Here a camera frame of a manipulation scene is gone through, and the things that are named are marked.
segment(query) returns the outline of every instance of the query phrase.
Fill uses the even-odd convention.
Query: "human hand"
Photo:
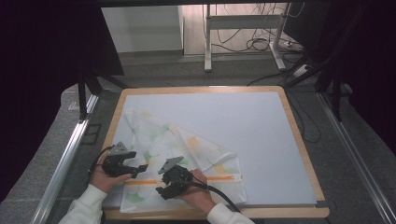
[[[198,169],[190,171],[192,175],[202,183],[207,184],[206,176]],[[200,183],[198,180],[193,179],[192,182]],[[212,208],[216,205],[210,196],[209,190],[200,189],[197,187],[189,187],[187,191],[178,196],[179,199],[186,202],[191,207],[201,210],[205,215],[208,215]]]
[[[106,156],[102,156],[95,169],[93,170],[93,174],[91,176],[90,184],[97,187],[99,190],[104,193],[109,193],[111,189],[114,188],[117,184],[132,177],[131,174],[128,175],[119,175],[117,177],[111,177],[105,173],[102,169],[102,164],[105,161]]]

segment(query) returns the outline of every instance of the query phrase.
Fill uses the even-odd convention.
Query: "wall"
[[[183,49],[182,8],[102,8],[117,52]]]

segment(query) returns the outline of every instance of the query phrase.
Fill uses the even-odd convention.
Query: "white surface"
[[[117,52],[183,49],[181,7],[104,7]]]
[[[237,153],[247,204],[316,203],[277,92],[130,95],[131,106]],[[113,144],[131,135],[121,116]]]

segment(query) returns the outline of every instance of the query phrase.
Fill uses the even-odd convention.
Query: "gray floor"
[[[219,55],[214,57],[213,61],[212,73],[205,73],[203,57],[186,58],[177,55],[153,57],[147,55],[134,58],[124,54],[121,55],[121,62],[126,76],[119,77],[119,80],[137,88],[245,86],[253,79],[277,73],[274,59],[270,54]],[[276,85],[282,78],[282,76],[267,78],[256,85]],[[304,142],[331,213],[328,220],[323,218],[281,218],[267,219],[265,223],[384,223],[319,102],[313,88],[315,79],[312,77],[289,89],[288,96],[294,105],[293,112],[297,123],[304,129]],[[99,95],[99,101],[90,122],[92,127],[100,125],[101,130],[96,141],[92,135],[86,135],[82,140],[47,223],[57,223],[67,211],[72,200],[76,199],[85,189],[86,171],[105,140],[121,89],[106,81],[101,80],[101,82],[105,90]],[[46,139],[20,181],[1,203],[0,223],[28,223],[32,219],[78,122],[78,111],[68,108],[72,102],[77,100],[76,86],[64,92],[62,107]],[[343,124],[394,208],[396,206],[395,156],[348,104],[347,98],[343,98],[341,103]],[[130,222],[111,220],[106,223]],[[134,221],[133,223],[175,223],[175,221]]]

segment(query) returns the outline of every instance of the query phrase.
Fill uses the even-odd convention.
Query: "white cloth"
[[[133,107],[125,109],[123,117],[128,120],[133,139],[126,147],[136,151],[136,157],[124,164],[135,166],[145,162],[148,169],[125,182],[122,213],[191,209],[183,201],[164,200],[156,190],[163,187],[163,175],[158,171],[167,159],[174,157],[183,157],[178,165],[188,170],[200,169],[208,183],[221,189],[234,203],[247,200],[239,159],[231,150]],[[212,197],[216,203],[226,203],[217,194]]]
[[[100,223],[102,201],[106,193],[89,185],[77,200],[69,207],[61,224]],[[211,224],[252,224],[253,222],[240,213],[230,211],[223,203],[218,203],[207,216]]]

